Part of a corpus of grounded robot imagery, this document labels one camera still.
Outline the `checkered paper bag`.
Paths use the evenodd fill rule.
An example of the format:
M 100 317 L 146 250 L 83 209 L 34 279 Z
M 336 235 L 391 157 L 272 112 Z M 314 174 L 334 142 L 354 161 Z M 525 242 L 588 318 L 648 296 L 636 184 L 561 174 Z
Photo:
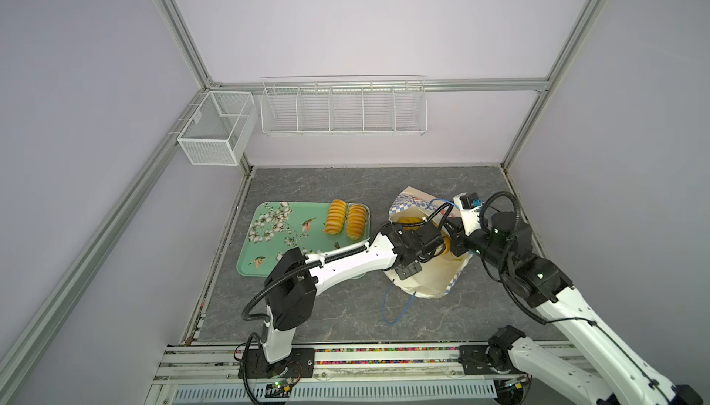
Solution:
M 388 211 L 388 218 L 395 222 L 401 217 L 425 218 L 436 208 L 444 205 L 445 199 L 437 198 L 413 187 L 405 188 L 395 199 Z M 423 264 L 423 270 L 410 277 L 400 280 L 393 269 L 386 270 L 386 276 L 407 294 L 414 294 L 420 299 L 437 299 L 449 294 L 460 278 L 460 274 L 469 264 L 471 253 L 456 257 L 449 249 L 450 238 L 445 229 L 447 251 Z

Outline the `yellow fake bread loaf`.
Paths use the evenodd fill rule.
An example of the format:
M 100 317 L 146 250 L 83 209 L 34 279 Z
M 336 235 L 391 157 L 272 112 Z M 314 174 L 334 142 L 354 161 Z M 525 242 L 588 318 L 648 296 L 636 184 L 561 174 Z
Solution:
M 349 207 L 346 219 L 346 234 L 351 240 L 360 240 L 368 222 L 368 212 L 364 205 L 355 203 Z

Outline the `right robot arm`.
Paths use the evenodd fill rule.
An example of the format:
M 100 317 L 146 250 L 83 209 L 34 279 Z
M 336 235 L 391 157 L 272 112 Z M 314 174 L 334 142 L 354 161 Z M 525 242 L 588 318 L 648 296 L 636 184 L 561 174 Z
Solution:
M 534 252 L 532 229 L 514 212 L 481 221 L 474 212 L 445 223 L 455 254 L 471 252 L 497 271 L 514 303 L 553 325 L 595 369 L 580 373 L 511 325 L 489 340 L 493 364 L 531 375 L 576 404 L 701 404 L 691 386 L 652 368 L 604 322 L 552 261 Z

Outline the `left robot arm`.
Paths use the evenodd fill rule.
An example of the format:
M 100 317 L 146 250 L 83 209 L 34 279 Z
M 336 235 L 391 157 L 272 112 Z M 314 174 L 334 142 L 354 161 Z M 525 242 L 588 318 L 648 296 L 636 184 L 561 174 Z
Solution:
M 311 318 L 317 296 L 373 271 L 393 270 L 407 279 L 443 253 L 445 244 L 441 229 L 431 222 L 386 222 L 373 237 L 335 251 L 288 250 L 242 310 L 243 321 L 263 323 L 262 331 L 247 343 L 258 349 L 244 351 L 242 362 L 256 354 L 268 368 L 286 365 L 295 331 Z

